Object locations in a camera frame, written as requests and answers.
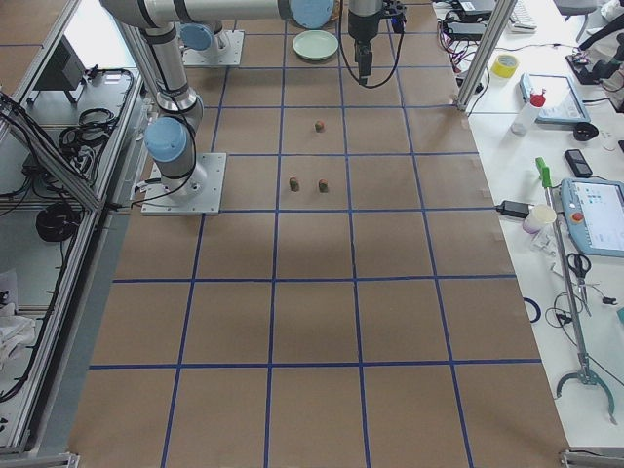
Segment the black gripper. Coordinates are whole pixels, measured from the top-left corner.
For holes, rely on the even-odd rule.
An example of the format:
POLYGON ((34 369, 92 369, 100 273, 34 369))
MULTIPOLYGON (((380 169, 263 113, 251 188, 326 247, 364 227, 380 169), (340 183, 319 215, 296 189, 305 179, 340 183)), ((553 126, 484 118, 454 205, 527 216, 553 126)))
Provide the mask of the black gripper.
POLYGON ((371 76, 373 53, 371 41, 378 33, 379 10, 348 11, 348 33, 354 40, 354 59, 358 78, 371 76))

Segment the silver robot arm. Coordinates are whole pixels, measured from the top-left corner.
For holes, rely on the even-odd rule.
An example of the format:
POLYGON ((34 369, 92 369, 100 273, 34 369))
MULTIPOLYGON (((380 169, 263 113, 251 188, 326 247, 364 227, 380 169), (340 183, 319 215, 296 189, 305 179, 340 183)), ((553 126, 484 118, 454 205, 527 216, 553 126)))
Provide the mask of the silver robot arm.
POLYGON ((152 214, 193 213, 195 204, 220 194, 207 187, 209 173, 197 154, 196 134, 203 102, 189 85, 177 28, 221 20, 293 17, 293 1, 103 1, 124 30, 140 74, 155 82, 159 116, 144 133, 144 144, 160 172, 162 193, 146 197, 152 214))

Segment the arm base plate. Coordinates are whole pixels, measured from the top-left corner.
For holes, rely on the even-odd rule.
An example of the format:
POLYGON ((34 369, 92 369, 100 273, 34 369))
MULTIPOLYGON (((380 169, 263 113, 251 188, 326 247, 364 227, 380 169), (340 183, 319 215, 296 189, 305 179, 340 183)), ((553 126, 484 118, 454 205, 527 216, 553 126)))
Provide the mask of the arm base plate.
POLYGON ((187 24, 180 32, 183 63, 186 67, 204 68, 239 66, 244 38, 243 30, 222 29, 214 34, 187 24))
POLYGON ((166 177, 149 184, 146 202, 141 204, 143 215, 218 215, 222 196, 227 155, 225 153, 199 153, 190 180, 182 188, 184 179, 166 177))

